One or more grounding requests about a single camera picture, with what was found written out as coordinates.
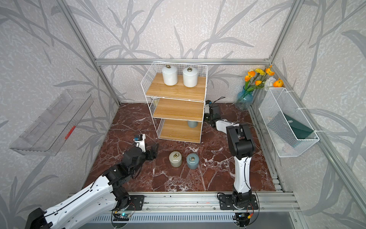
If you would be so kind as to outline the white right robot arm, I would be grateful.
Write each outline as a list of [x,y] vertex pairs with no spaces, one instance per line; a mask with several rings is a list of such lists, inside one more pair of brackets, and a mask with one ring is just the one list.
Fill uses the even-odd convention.
[[232,205],[243,209],[252,200],[250,186],[250,163],[255,144],[249,126],[223,119],[218,104],[206,101],[204,121],[216,130],[227,134],[228,146],[235,164],[234,190]]

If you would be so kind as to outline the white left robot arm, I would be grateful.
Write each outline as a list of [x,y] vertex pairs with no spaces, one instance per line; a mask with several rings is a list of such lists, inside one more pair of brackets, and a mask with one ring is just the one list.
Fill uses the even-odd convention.
[[159,145],[146,150],[134,146],[120,163],[104,171],[92,184],[67,200],[28,215],[27,229],[78,229],[101,213],[123,210],[133,203],[124,184],[138,176],[144,162],[157,158]]

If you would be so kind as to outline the blue-grey tea canister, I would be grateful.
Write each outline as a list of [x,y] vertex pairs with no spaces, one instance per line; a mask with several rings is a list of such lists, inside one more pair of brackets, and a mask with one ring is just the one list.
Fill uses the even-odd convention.
[[186,157],[186,162],[190,169],[196,169],[199,166],[199,156],[196,153],[190,153]]
[[198,122],[196,121],[187,121],[187,124],[190,128],[196,128],[198,126]]

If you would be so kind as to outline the beige tea canister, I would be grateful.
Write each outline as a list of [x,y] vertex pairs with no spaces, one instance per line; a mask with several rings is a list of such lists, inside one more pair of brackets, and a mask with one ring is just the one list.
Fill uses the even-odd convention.
[[183,158],[180,152],[178,151],[173,151],[170,155],[169,155],[169,161],[172,167],[174,168],[178,168],[181,166]]

